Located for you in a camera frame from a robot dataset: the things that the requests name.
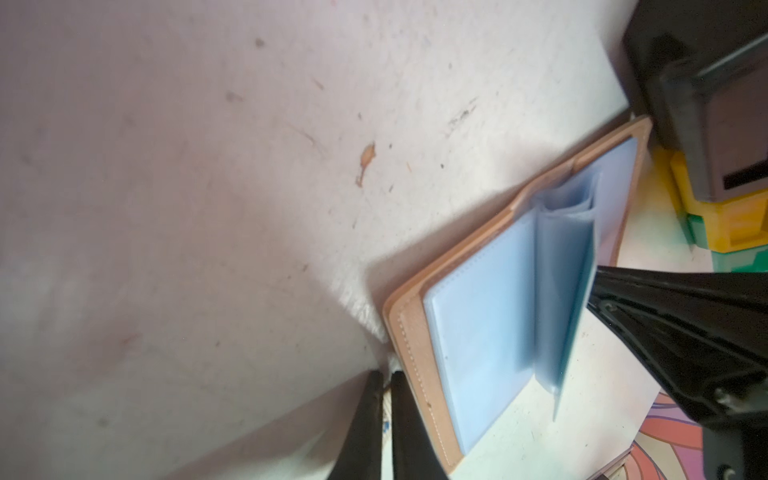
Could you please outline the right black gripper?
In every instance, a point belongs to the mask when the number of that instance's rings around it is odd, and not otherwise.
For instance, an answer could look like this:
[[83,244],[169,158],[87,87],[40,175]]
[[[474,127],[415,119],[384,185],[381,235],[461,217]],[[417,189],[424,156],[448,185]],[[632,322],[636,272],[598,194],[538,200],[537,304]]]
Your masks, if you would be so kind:
[[588,310],[702,425],[706,479],[767,478],[767,275],[599,267]]

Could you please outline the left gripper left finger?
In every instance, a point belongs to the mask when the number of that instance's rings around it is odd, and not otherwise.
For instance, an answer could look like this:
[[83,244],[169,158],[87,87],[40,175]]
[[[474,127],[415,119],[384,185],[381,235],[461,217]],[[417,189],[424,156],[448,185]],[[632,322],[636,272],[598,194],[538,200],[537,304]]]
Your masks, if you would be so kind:
[[370,371],[328,480],[379,480],[382,466],[384,379]]

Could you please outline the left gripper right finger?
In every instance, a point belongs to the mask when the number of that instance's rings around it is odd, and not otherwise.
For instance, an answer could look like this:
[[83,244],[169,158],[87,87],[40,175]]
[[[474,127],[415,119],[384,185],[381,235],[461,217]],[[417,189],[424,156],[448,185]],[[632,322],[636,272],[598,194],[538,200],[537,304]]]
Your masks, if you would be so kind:
[[447,480],[402,371],[392,376],[391,402],[394,478]]

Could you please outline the tan leather card holder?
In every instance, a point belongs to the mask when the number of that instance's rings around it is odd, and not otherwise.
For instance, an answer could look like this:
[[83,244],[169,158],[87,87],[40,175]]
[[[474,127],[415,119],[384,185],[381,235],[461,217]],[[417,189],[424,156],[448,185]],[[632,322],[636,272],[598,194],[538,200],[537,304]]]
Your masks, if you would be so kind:
[[453,471],[531,379],[559,396],[600,266],[614,266],[652,122],[530,179],[395,290],[384,324],[436,458]]

